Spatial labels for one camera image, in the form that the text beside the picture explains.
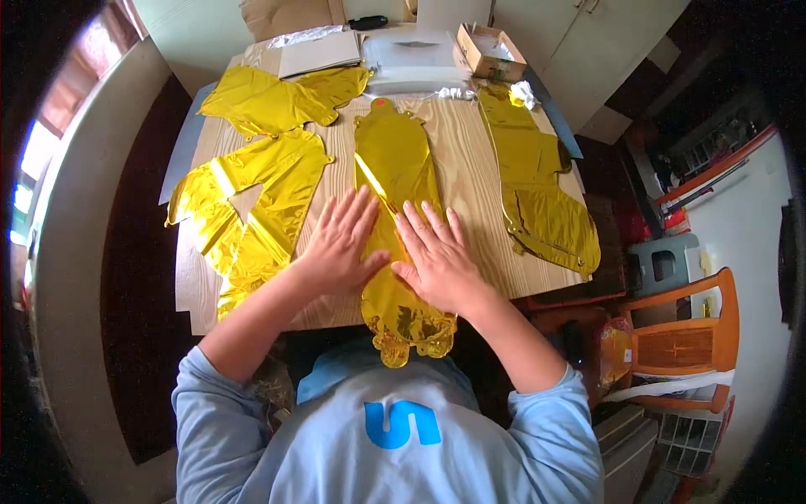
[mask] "person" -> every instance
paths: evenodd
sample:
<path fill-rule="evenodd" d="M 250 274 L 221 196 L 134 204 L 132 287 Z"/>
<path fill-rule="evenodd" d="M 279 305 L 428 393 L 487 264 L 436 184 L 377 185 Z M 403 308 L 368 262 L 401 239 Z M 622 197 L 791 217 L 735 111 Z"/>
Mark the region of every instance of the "person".
<path fill-rule="evenodd" d="M 368 188 L 324 207 L 305 252 L 233 310 L 179 365 L 177 501 L 597 502 L 602 463 L 581 376 L 479 275 L 457 214 L 422 203 L 395 217 L 412 264 L 394 273 L 465 318 L 517 391 L 508 431 L 479 412 L 449 357 L 400 369 L 362 345 L 321 355 L 274 436 L 249 386 L 277 336 L 307 303 L 359 289 L 389 261 L 361 260 L 378 213 Z"/>

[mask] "gray plastic stool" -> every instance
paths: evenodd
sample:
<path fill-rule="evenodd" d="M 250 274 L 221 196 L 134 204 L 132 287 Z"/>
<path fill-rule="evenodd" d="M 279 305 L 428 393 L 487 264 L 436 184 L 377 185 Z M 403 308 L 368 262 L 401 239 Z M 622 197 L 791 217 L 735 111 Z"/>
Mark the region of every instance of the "gray plastic stool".
<path fill-rule="evenodd" d="M 627 254 L 638 258 L 637 268 L 640 272 L 638 285 L 631 286 L 632 293 L 637 297 L 649 296 L 686 285 L 686 249 L 699 246 L 700 241 L 696 235 L 687 232 L 629 247 Z M 652 261 L 653 254 L 659 254 L 655 261 Z M 660 270 L 662 280 L 655 280 L 656 269 Z"/>

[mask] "sleeve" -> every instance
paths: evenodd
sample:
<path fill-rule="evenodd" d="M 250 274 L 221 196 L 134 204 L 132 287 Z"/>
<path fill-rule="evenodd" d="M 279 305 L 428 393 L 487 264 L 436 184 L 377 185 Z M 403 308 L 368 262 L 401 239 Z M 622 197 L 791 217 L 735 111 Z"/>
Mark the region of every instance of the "sleeve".
<path fill-rule="evenodd" d="M 177 416 L 177 502 L 233 502 L 269 441 L 254 394 L 194 347 L 171 394 Z"/>
<path fill-rule="evenodd" d="M 544 502 L 601 502 L 604 470 L 582 374 L 568 366 L 553 388 L 509 394 L 509 434 Z"/>

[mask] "wooden table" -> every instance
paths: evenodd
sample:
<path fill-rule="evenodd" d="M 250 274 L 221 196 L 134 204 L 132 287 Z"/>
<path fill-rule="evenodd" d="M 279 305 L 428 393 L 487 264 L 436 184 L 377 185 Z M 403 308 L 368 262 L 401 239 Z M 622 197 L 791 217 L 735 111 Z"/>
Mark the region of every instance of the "wooden table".
<path fill-rule="evenodd" d="M 230 67 L 247 65 L 276 74 L 281 51 L 266 49 L 265 43 L 254 44 L 243 55 L 235 56 Z M 353 118 L 366 115 L 370 101 L 367 96 L 354 99 L 339 109 L 340 117 L 329 127 L 315 123 L 305 125 L 306 130 L 322 137 L 327 153 L 335 155 L 336 161 L 325 167 L 297 242 L 296 256 L 305 251 L 328 197 L 341 195 L 355 184 Z M 442 204 L 453 207 L 462 219 L 471 254 L 486 281 L 509 299 L 584 281 L 578 273 L 569 269 L 529 254 L 519 256 L 513 252 L 512 241 L 504 227 L 496 157 L 476 102 L 423 99 L 417 95 L 395 95 L 392 101 L 398 110 L 411 110 L 415 116 L 426 121 L 424 128 L 434 158 Z M 541 131 L 555 135 L 554 128 L 539 106 L 535 107 L 532 115 Z M 246 138 L 236 133 L 226 120 L 208 117 L 201 129 L 191 168 L 245 145 Z M 559 185 L 584 205 L 582 189 L 573 173 L 561 174 Z M 260 187 L 255 186 L 236 194 L 231 201 L 236 210 L 245 215 L 254 206 L 259 193 Z M 189 223 L 180 224 L 176 270 L 177 311 L 189 311 L 193 334 L 205 335 L 216 323 L 216 304 L 222 278 L 193 246 L 192 233 Z M 305 308 L 287 329 L 362 323 L 358 295 L 324 297 Z"/>

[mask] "light blue sweatshirt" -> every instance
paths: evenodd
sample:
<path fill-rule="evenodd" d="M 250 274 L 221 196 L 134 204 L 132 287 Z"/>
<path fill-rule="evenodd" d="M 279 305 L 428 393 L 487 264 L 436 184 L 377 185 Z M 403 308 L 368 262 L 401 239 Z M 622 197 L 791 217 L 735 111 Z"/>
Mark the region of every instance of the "light blue sweatshirt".
<path fill-rule="evenodd" d="M 602 463 L 581 375 L 509 395 L 508 431 L 448 358 L 385 368 L 366 340 L 320 356 L 271 437 L 251 387 L 198 348 L 179 365 L 177 501 L 599 502 Z"/>

